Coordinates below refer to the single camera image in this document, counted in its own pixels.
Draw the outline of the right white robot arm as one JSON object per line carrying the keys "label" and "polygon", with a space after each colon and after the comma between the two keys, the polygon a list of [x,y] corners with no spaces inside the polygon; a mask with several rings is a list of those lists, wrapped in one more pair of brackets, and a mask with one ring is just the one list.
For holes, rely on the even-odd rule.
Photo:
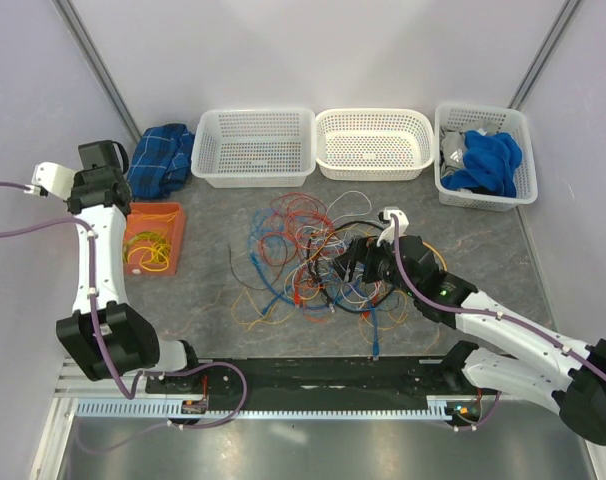
{"label": "right white robot arm", "polygon": [[440,371],[448,391],[460,394],[475,386],[514,395],[606,446],[606,339],[588,344],[516,314],[443,270],[418,236],[394,243],[357,237],[332,265],[347,278],[362,267],[364,282],[403,290],[425,318],[499,348],[492,353],[465,342],[453,347]]}

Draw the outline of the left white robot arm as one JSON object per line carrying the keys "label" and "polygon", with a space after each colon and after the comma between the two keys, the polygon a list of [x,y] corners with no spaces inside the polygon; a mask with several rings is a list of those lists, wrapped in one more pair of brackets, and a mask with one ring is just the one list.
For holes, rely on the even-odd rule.
{"label": "left white robot arm", "polygon": [[122,243],[131,214],[124,147],[100,140],[78,147],[82,168],[72,174],[67,210],[76,222],[79,279],[70,316],[56,322],[66,352],[91,381],[134,371],[168,372],[168,382],[191,393],[202,382],[193,349],[167,341],[127,299]]}

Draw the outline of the blue plaid cloth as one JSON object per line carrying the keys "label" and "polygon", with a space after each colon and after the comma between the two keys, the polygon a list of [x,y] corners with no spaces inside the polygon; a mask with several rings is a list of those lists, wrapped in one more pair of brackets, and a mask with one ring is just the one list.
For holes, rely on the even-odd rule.
{"label": "blue plaid cloth", "polygon": [[160,200],[181,190],[191,171],[195,135],[182,123],[148,128],[126,175],[137,199]]}

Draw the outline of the orange plastic tray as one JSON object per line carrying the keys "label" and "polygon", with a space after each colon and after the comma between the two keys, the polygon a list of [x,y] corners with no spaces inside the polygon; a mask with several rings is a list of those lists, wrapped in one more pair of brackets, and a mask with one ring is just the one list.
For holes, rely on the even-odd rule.
{"label": "orange plastic tray", "polygon": [[122,242],[124,273],[174,276],[186,226],[177,202],[134,202]]}

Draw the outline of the middle white perforated basket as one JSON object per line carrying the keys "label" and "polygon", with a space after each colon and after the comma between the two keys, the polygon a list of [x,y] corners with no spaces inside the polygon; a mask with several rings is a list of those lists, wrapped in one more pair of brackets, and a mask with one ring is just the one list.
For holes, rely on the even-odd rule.
{"label": "middle white perforated basket", "polygon": [[317,166],[335,181],[411,181],[436,157],[433,127],[412,109],[328,109],[316,116]]}

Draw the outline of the white perforated basket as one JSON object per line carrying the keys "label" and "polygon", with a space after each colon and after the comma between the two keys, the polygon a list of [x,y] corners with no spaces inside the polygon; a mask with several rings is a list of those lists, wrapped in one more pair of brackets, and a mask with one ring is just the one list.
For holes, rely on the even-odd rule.
{"label": "white perforated basket", "polygon": [[191,173],[214,188],[300,187],[316,168],[307,108],[214,109],[198,122]]}
{"label": "white perforated basket", "polygon": [[412,109],[328,109],[316,116],[317,166],[335,181],[411,181],[436,157],[433,127]]}
{"label": "white perforated basket", "polygon": [[442,204],[505,212],[537,200],[529,125],[520,111],[442,103],[435,110],[434,141]]}

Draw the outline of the left white perforated basket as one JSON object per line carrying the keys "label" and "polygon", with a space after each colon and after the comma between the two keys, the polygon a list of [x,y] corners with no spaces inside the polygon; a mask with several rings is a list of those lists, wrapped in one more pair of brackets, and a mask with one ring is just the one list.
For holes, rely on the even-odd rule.
{"label": "left white perforated basket", "polygon": [[198,122],[191,173],[214,188],[300,187],[316,168],[307,108],[214,109]]}

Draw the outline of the grey cloth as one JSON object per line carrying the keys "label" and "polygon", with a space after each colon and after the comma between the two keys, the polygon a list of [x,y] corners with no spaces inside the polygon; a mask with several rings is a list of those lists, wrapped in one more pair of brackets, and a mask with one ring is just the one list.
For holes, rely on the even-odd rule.
{"label": "grey cloth", "polygon": [[498,130],[499,127],[496,123],[480,120],[468,122],[458,127],[440,127],[441,181],[448,179],[465,167],[463,157],[467,151],[465,134],[468,131],[475,131],[482,136],[487,136],[496,134]]}

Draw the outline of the right white perforated basket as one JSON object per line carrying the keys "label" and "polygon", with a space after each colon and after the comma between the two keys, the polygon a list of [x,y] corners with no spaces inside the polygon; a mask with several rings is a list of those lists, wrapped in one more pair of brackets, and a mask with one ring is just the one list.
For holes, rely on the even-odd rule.
{"label": "right white perforated basket", "polygon": [[435,110],[434,141],[442,204],[505,212],[537,200],[529,125],[520,111],[442,103]]}

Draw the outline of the blue towel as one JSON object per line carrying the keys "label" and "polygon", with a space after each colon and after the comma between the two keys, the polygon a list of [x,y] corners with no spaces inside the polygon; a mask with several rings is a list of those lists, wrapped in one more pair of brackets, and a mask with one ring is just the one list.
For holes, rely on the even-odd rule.
{"label": "blue towel", "polygon": [[465,167],[441,185],[452,191],[515,198],[514,178],[523,153],[512,136],[504,132],[482,136],[475,131],[465,136]]}

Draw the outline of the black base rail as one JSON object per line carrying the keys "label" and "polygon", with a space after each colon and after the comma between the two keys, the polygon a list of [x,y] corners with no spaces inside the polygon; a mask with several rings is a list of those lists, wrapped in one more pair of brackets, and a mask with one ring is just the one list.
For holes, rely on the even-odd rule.
{"label": "black base rail", "polygon": [[146,381],[148,394],[186,400],[205,397],[207,407],[421,407],[430,397],[493,397],[440,357],[384,356],[223,359],[219,366],[183,377]]}

